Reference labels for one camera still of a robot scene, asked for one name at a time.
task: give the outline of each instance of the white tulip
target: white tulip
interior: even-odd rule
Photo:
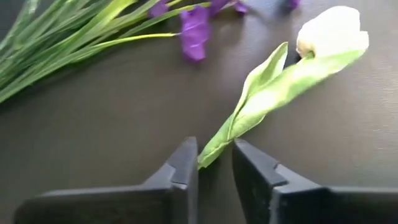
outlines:
[[[369,36],[361,31],[359,11],[335,6],[303,25],[297,36],[296,51],[301,57],[313,52],[326,57],[349,50],[366,49]]]

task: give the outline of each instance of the dark gray table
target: dark gray table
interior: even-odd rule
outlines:
[[[182,60],[177,39],[125,44],[1,105],[0,223],[46,190],[138,184],[187,136],[203,147],[246,75],[283,41],[292,63],[301,25],[339,4],[361,12],[367,54],[244,139],[319,184],[398,187],[398,2],[302,0],[283,16],[280,1],[249,0],[244,18],[223,13],[199,67]],[[0,2],[2,36],[21,2]],[[244,223],[229,152],[201,174],[199,220]]]

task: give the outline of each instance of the table surface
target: table surface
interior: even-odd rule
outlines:
[[[202,148],[246,75],[283,41],[293,63],[302,24],[339,4],[361,12],[366,55],[243,138],[319,184],[398,187],[398,1],[302,0],[288,15],[281,1],[219,15],[199,66],[182,59],[177,39],[124,44],[1,105],[0,223],[47,190],[139,184],[187,136]],[[1,36],[21,2],[0,2]],[[244,223],[231,172],[228,151],[201,172],[199,223]]]

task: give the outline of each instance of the black plastic tool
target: black plastic tool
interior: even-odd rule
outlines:
[[[248,224],[398,223],[398,189],[324,187],[240,139],[233,173]]]
[[[195,224],[197,141],[188,138],[137,186],[56,190],[27,200],[16,224]]]

